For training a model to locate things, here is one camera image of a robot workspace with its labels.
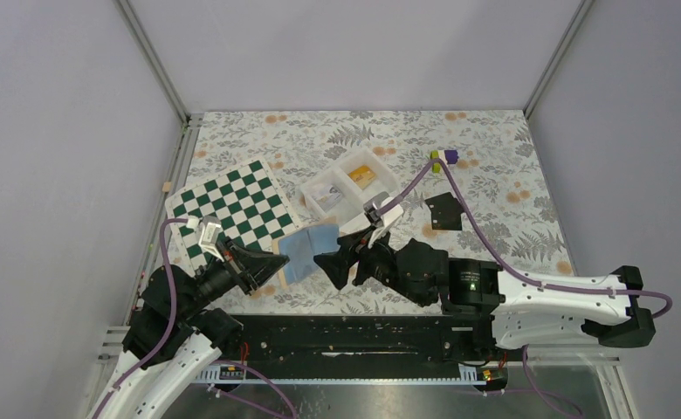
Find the beige leather card holder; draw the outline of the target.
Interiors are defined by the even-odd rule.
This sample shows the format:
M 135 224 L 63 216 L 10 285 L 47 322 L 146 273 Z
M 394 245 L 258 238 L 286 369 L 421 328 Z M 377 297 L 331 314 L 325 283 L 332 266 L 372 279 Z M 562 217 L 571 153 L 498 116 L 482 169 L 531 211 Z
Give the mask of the beige leather card holder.
M 272 251 L 289 257 L 289 262 L 278 274 L 281 286 L 289 288 L 316 272 L 319 266 L 313 258 L 319 254 L 336 252 L 339 249 L 339 236 L 340 227 L 335 217 L 331 217 L 273 239 Z

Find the dark grey credit card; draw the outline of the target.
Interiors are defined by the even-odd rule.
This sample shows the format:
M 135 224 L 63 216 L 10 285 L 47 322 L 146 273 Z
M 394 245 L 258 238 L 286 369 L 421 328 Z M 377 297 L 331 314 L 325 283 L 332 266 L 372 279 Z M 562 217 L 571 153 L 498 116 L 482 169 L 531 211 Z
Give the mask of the dark grey credit card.
M 431 227 L 433 230 L 461 231 L 463 207 L 458 199 L 447 192 L 424 200 L 430 210 Z

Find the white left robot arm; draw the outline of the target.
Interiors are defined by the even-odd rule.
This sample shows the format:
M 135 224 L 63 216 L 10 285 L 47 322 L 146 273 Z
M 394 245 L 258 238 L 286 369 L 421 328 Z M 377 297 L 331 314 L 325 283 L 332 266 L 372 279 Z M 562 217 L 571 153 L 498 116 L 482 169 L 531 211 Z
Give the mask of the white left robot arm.
M 122 341 L 113 375 L 91 418 L 159 418 L 218 358 L 245 350 L 244 326 L 211 303 L 237 289 L 252 295 L 290 260 L 220 241 L 218 255 L 188 274 L 173 264 L 154 271 Z

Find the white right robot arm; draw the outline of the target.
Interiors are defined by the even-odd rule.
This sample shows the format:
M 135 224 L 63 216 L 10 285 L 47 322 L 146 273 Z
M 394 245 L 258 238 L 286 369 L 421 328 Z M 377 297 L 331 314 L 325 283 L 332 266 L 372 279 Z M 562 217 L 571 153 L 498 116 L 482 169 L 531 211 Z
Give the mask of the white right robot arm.
M 639 304 L 641 277 L 633 266 L 588 278 L 581 288 L 575 278 L 454 258 L 415 239 L 396 250 L 389 239 L 369 227 L 339 237 L 337 251 L 313 261 L 337 289 L 372 278 L 420 307 L 438 305 L 444 315 L 481 324 L 471 336 L 479 358 L 581 336 L 603 347 L 639 348 L 656 335 L 651 310 Z

